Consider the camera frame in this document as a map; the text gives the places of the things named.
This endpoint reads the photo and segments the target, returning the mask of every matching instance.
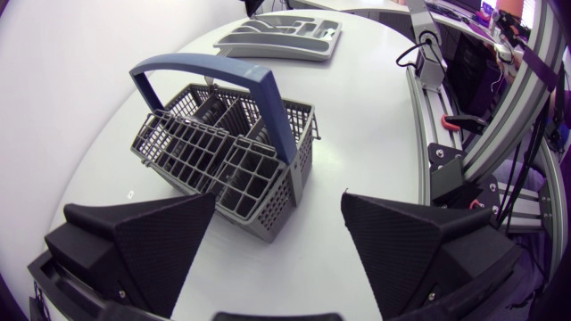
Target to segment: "metal bracket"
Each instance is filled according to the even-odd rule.
[[[431,166],[430,194],[433,205],[465,209],[474,200],[483,208],[500,211],[500,189],[497,179],[490,175],[480,185],[464,180],[462,159],[466,153],[439,144],[428,146]]]
[[[539,209],[541,212],[542,226],[553,240],[553,211],[551,209],[550,190],[547,184],[543,184],[539,190]]]

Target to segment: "black mount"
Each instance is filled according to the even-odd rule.
[[[492,175],[480,185],[464,179],[462,160],[466,153],[439,144],[428,146],[430,195],[434,206],[454,209],[482,207],[497,214],[500,209],[498,181]]]

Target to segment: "cable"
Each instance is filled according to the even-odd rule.
[[[506,193],[503,195],[503,200],[501,200],[500,213],[502,213],[504,211],[504,209],[505,209],[504,205],[506,204],[506,200],[508,199],[509,186],[511,185],[511,180],[513,179],[514,172],[516,171],[517,156],[519,155],[519,147],[521,147],[521,142],[519,144],[517,144],[516,152],[514,152],[514,159],[511,163],[511,170],[509,171],[509,178],[508,178],[508,185],[506,188]],[[511,223],[511,215],[508,216],[508,223],[506,223],[506,236],[508,235],[508,231],[509,231],[509,223]]]
[[[501,226],[501,222],[503,221],[503,219],[507,215],[511,216],[511,214],[513,212],[513,206],[516,202],[517,197],[519,196],[519,192],[521,192],[521,189],[524,186],[525,178],[527,177],[527,173],[528,173],[529,169],[531,168],[531,163],[534,160],[535,155],[539,151],[539,146],[541,144],[541,141],[543,139],[543,134],[545,132],[545,120],[546,120],[546,116],[547,116],[548,109],[549,109],[549,102],[550,102],[550,99],[547,100],[547,102],[545,103],[545,105],[542,108],[542,111],[540,112],[539,116],[535,120],[534,132],[532,133],[532,140],[529,143],[529,147],[527,149],[527,152],[525,152],[524,164],[522,166],[522,169],[519,172],[519,175],[517,176],[517,182],[514,185],[513,191],[511,192],[511,195],[509,196],[508,205],[506,206],[506,209],[501,213],[501,216],[498,217],[498,221],[499,221],[498,228]]]
[[[417,69],[417,68],[418,68],[417,65],[414,64],[414,63],[412,63],[412,62],[407,62],[407,63],[405,63],[405,64],[400,64],[399,61],[400,61],[402,58],[404,58],[405,55],[410,54],[410,52],[412,52],[413,50],[415,50],[415,49],[417,49],[417,48],[420,48],[420,47],[423,46],[423,45],[426,45],[426,42],[420,43],[420,44],[416,44],[416,45],[412,46],[411,48],[405,50],[404,53],[401,53],[401,55],[396,59],[396,64],[397,64],[397,66],[399,66],[399,67],[412,66],[412,67],[414,67],[414,69]]]
[[[539,262],[537,261],[537,259],[534,256],[534,253],[531,251],[531,249],[529,247],[527,247],[527,245],[523,245],[522,243],[516,243],[516,244],[519,245],[522,249],[526,250],[529,253],[529,257],[532,258],[532,261],[535,263],[535,265],[537,266],[537,269],[542,274],[543,280],[547,280],[548,277],[547,277],[547,274],[545,273],[545,270],[539,264]]]
[[[498,78],[498,80],[492,82],[492,84],[490,85],[490,91],[492,93],[493,93],[493,85],[500,83],[502,79],[503,79],[503,69],[500,70],[500,77]]]

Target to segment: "black cable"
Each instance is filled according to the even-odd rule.
[[[516,199],[519,196],[519,192],[521,192],[521,189],[524,186],[525,179],[527,178],[527,173],[531,168],[531,163],[534,160],[535,155],[539,151],[539,146],[541,145],[543,134],[545,132],[545,120],[548,114],[549,102],[550,99],[547,100],[546,104],[543,106],[542,111],[535,120],[534,132],[532,134],[532,141],[529,144],[527,152],[525,152],[524,164],[522,166],[521,171],[519,172],[519,175],[517,177],[517,182],[514,185],[514,189],[511,195],[509,196],[508,205],[506,206],[506,209],[501,213],[501,220],[499,221],[500,224],[498,225],[498,227],[501,225],[501,222],[507,215],[511,216],[513,212],[513,206],[516,203]]]
[[[529,253],[530,258],[532,258],[532,261],[535,263],[535,265],[537,266],[537,269],[542,274],[543,280],[544,281],[548,280],[548,277],[547,277],[547,274],[545,273],[545,270],[539,264],[539,262],[537,261],[537,259],[534,256],[534,253],[531,251],[531,249],[529,247],[527,247],[527,245],[523,245],[522,243],[517,243],[517,245],[519,245],[522,249],[526,250]]]
[[[512,189],[512,192],[511,192],[511,194],[510,194],[510,196],[509,196],[508,205],[506,205],[506,208],[505,208],[505,209],[501,209],[501,210],[502,210],[502,211],[501,211],[501,214],[497,217],[497,221],[498,221],[498,226],[497,226],[497,227],[498,227],[498,228],[501,226],[501,222],[503,222],[503,220],[504,220],[504,219],[506,218],[506,216],[509,214],[510,208],[511,208],[511,206],[513,206],[513,205],[512,205],[512,202],[515,202],[517,196],[519,195],[519,188],[518,188],[518,186],[521,184],[521,181],[523,180],[522,177],[523,177],[523,174],[524,174],[524,172],[525,172],[525,166],[526,166],[526,163],[527,163],[527,159],[529,158],[529,156],[530,156],[530,154],[531,154],[531,151],[533,150],[534,145],[535,145],[535,142],[536,142],[536,140],[537,140],[537,135],[538,135],[538,132],[539,132],[539,124],[538,124],[538,119],[539,119],[539,118],[540,118],[540,117],[538,117],[538,118],[535,120],[534,130],[533,130],[533,133],[532,133],[532,137],[531,137],[531,139],[530,139],[530,141],[529,141],[529,145],[528,145],[528,147],[527,147],[527,151],[525,152],[524,162],[522,163],[521,170],[519,171],[519,174],[518,174],[518,176],[517,176],[517,181],[516,181],[516,183],[514,184],[514,188]]]
[[[410,54],[410,52],[412,52],[413,50],[420,48],[421,46],[426,45],[426,43],[420,43],[420,44],[416,44],[414,46],[412,46],[411,48],[407,49],[404,53],[401,53],[401,55],[396,59],[396,64],[399,67],[408,67],[408,66],[412,66],[414,67],[414,69],[417,68],[417,65],[412,63],[412,62],[407,62],[405,64],[400,64],[399,61],[404,58],[405,55]]]
[[[503,199],[501,200],[500,213],[498,214],[498,216],[500,216],[501,213],[504,211],[504,205],[506,204],[506,200],[508,199],[509,186],[511,185],[511,180],[513,179],[514,172],[516,171],[517,156],[519,155],[519,148],[520,147],[521,147],[521,142],[519,144],[517,144],[516,152],[514,152],[514,159],[513,159],[513,162],[511,164],[511,170],[509,171],[508,185],[506,187],[506,193],[503,195]],[[508,223],[506,224],[506,235],[508,234],[510,221],[511,221],[511,216],[509,216]]]
[[[434,33],[430,32],[430,31],[427,31],[427,32],[431,33],[434,37],[436,37],[436,35]],[[443,63],[440,61],[440,59],[438,59],[438,56],[436,55],[436,52],[432,48],[431,44],[428,44],[428,47],[430,48],[430,51],[434,55],[435,59],[438,61],[438,64],[440,65],[440,69],[443,70],[444,77],[446,78],[446,70],[444,70]]]

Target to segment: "red clamp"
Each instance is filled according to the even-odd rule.
[[[460,126],[456,126],[449,123],[448,121],[446,121],[446,117],[448,117],[448,115],[443,114],[443,116],[440,118],[440,122],[441,124],[443,124],[443,127],[451,131],[460,131]]]
[[[482,204],[480,204],[480,202],[479,202],[478,200],[473,200],[473,201],[470,203],[470,209],[472,210],[472,209],[473,209],[474,207],[476,207],[476,206],[477,206],[478,208],[481,208],[481,207],[482,207]]]

